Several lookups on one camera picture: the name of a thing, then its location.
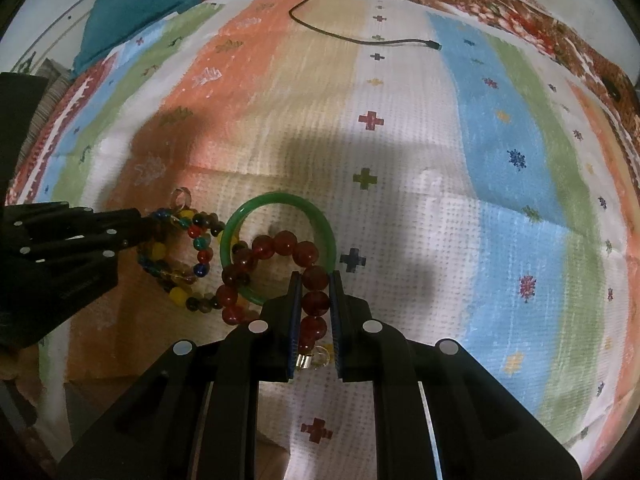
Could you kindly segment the green jade bangle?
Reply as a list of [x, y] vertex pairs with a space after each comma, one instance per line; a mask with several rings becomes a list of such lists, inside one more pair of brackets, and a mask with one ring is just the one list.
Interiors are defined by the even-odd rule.
[[[313, 240], [299, 240], [291, 231], [276, 235], [262, 234], [248, 246], [240, 244], [244, 221], [256, 210], [269, 205], [291, 206], [308, 220], [314, 232]], [[285, 192], [270, 192], [252, 198], [232, 214], [220, 236], [220, 264], [222, 279], [251, 304], [262, 306], [267, 298], [256, 292], [250, 278], [260, 262], [275, 256], [292, 259], [302, 271], [302, 283], [307, 292], [320, 294], [329, 287], [334, 271], [336, 245], [329, 220], [303, 197]]]

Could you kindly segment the striped colourful blanket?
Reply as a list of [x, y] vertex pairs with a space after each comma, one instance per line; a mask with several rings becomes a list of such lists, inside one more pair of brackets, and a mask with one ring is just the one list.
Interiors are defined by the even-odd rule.
[[329, 220], [346, 290], [460, 340], [585, 474], [639, 406], [639, 153], [568, 70], [398, 0], [210, 0], [80, 76], [9, 187]]

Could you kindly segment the teal pillow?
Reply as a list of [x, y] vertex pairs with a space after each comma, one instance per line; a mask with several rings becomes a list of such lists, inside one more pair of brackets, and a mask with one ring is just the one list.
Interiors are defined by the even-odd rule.
[[96, 0], [73, 62], [79, 76], [103, 60], [114, 47], [131, 39], [145, 27], [173, 13], [182, 13], [201, 0]]

